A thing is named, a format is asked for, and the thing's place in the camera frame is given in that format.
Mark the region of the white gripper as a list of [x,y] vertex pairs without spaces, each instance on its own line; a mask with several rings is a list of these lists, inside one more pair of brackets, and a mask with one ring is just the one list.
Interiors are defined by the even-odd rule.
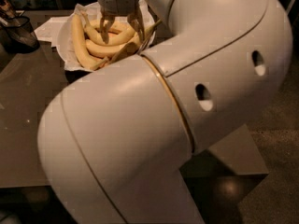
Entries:
[[145,40],[145,28],[142,13],[135,11],[139,0],[97,0],[101,12],[100,35],[105,43],[109,41],[108,31],[114,23],[114,17],[127,16],[127,21],[137,32],[141,43]]

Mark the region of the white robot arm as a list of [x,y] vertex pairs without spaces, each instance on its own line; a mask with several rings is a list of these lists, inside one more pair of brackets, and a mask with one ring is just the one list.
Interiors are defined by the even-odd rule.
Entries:
[[286,76],[278,0],[145,0],[171,37],[77,80],[38,151],[78,224],[204,224],[180,167],[259,113]]

